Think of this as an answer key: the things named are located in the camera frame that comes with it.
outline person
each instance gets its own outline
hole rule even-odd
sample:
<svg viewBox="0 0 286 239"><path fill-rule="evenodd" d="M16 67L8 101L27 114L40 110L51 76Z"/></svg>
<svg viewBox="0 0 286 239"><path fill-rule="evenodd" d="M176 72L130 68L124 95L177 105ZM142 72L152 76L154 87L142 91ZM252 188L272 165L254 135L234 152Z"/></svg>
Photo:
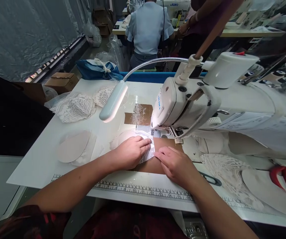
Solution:
<svg viewBox="0 0 286 239"><path fill-rule="evenodd" d="M128 0L127 1L127 11L129 13L135 12L141 6L143 6L144 0Z"/></svg>
<svg viewBox="0 0 286 239"><path fill-rule="evenodd" d="M69 213L101 179L133 169L150 149L150 139L131 137L116 149L78 167L38 191L0 228L5 238L62 238ZM254 232L220 198L189 157L174 148L154 153L167 177L193 196L207 229L221 239L257 239ZM111 203L99 209L75 238L187 239L164 208Z"/></svg>
<svg viewBox="0 0 286 239"><path fill-rule="evenodd" d="M181 49L178 52L179 57L189 58L191 54L197 53L216 23L227 10L231 1L191 0L191 7L196 13L178 29L178 36L185 35L182 39ZM212 50L213 44L202 55L203 62L206 61ZM172 71L176 72L179 65L180 63L176 62ZM201 67L196 67L191 77L198 77L201 71Z"/></svg>
<svg viewBox="0 0 286 239"><path fill-rule="evenodd" d="M163 32L163 40L175 39L167 8L157 5L156 0L145 0L143 6L131 13L131 20L125 32L125 39L134 42L131 68L157 58L158 44ZM152 69L155 66L156 64L147 65L142 69Z"/></svg>

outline sewing machine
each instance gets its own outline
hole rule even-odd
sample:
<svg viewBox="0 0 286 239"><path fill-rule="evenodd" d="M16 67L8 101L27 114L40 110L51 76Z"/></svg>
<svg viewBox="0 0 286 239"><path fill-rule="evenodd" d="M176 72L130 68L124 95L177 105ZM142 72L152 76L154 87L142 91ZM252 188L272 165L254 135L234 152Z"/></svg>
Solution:
<svg viewBox="0 0 286 239"><path fill-rule="evenodd" d="M190 0L157 0L156 3L160 6L167 7L169 19L179 19L179 26L184 23L187 13L190 9Z"/></svg>
<svg viewBox="0 0 286 239"><path fill-rule="evenodd" d="M255 134L247 132L268 128L272 125L270 122L286 118L286 95L265 84L238 82L256 61L255 56L224 52L215 63L196 62L192 57L188 64L181 63L175 77L166 79L156 98L151 117L152 132L165 130L175 138L184 138L195 130L235 131L255 138ZM209 73L203 79L189 79L193 65L198 64ZM220 129L221 125L245 112L256 114L257 118L240 122L234 128ZM270 146L268 139L258 138L260 143L283 152L282 148Z"/></svg>
<svg viewBox="0 0 286 239"><path fill-rule="evenodd" d="M286 6L286 0L277 0L260 3L256 0L244 0L242 5L233 14L230 21L236 23L243 29L254 29L257 26L266 26L275 19L272 17L275 11Z"/></svg>

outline hand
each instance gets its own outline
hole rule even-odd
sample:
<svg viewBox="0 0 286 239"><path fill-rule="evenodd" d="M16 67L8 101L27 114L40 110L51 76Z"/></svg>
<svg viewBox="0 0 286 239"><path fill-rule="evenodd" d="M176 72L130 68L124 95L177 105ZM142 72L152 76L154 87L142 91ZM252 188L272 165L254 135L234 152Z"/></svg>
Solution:
<svg viewBox="0 0 286 239"><path fill-rule="evenodd" d="M130 137L116 149L109 152L114 170L129 170L136 167L142 155L150 149L150 139L141 136Z"/></svg>
<svg viewBox="0 0 286 239"><path fill-rule="evenodd" d="M201 176L190 158L172 147L162 147L154 156L162 162L166 176L189 192L196 177Z"/></svg>
<svg viewBox="0 0 286 239"><path fill-rule="evenodd" d="M189 29L189 23L188 22L185 22L183 25L181 25L178 29L178 36L182 36L184 35L187 30Z"/></svg>

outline light blue shirt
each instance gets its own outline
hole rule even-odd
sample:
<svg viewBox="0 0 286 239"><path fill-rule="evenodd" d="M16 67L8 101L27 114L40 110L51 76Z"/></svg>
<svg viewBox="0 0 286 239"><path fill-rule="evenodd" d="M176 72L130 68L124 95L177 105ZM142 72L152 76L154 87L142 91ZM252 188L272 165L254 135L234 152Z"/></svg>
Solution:
<svg viewBox="0 0 286 239"><path fill-rule="evenodd" d="M141 6L143 6L145 0L129 0L127 5L129 6L130 13L135 12Z"/></svg>
<svg viewBox="0 0 286 239"><path fill-rule="evenodd" d="M173 34L174 28L169 20L167 8L165 22L163 7L154 2L146 2L143 6L131 13L131 21L126 28L125 35L128 41L134 40L135 52L141 55L156 55L161 35L164 40Z"/></svg>

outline ruler markings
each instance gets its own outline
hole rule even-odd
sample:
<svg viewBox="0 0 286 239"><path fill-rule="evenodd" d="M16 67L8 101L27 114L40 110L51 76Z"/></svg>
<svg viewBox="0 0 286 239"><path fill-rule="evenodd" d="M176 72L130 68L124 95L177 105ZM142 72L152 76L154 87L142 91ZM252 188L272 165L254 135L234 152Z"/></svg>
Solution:
<svg viewBox="0 0 286 239"><path fill-rule="evenodd" d="M54 174L51 182L63 176L63 174ZM114 181L100 180L92 190L100 190L112 193L121 193L133 196L149 197L155 199L164 199L184 203L195 204L192 195L187 191L165 189L159 187L142 186L138 184L120 183ZM237 198L221 197L233 210L248 211L272 215L267 212L258 211L241 202Z"/></svg>

